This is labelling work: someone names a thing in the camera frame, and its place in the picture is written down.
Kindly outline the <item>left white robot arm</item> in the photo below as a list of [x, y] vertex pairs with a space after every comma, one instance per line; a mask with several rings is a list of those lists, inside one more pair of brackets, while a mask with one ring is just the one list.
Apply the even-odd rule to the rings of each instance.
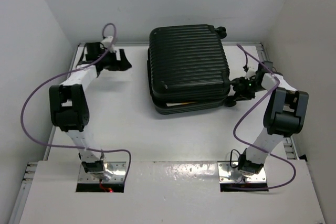
[[86, 126], [90, 112], [85, 90], [102, 71], [126, 71], [132, 67], [120, 50], [120, 58], [113, 47], [113, 37], [84, 45], [82, 56], [70, 76], [61, 84], [49, 88], [52, 124], [65, 132], [78, 150], [84, 171], [102, 181], [113, 176], [102, 150]]

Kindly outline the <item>black hard-shell suitcase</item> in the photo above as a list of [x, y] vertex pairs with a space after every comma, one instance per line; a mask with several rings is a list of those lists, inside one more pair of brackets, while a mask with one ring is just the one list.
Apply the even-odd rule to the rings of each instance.
[[[230, 69], [222, 44], [226, 28], [208, 24], [158, 27], [149, 35], [150, 96], [163, 115], [223, 106]], [[196, 104], [167, 107], [166, 103]]]

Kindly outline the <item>yellow and white garment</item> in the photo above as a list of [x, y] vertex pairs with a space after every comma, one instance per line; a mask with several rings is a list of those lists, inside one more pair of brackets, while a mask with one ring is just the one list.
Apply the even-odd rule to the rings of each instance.
[[166, 103], [165, 105], [167, 107], [174, 107], [174, 106], [184, 106], [184, 105], [191, 105], [196, 104], [197, 102], [194, 101], [188, 101], [188, 102], [175, 102], [175, 103]]

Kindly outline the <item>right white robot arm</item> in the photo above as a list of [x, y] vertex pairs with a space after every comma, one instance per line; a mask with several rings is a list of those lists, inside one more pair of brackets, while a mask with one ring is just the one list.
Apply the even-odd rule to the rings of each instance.
[[264, 74], [261, 87], [270, 96], [263, 117], [263, 129], [240, 154], [237, 170], [246, 177], [259, 174], [268, 155], [284, 139], [301, 132], [309, 95], [289, 85], [279, 74]]

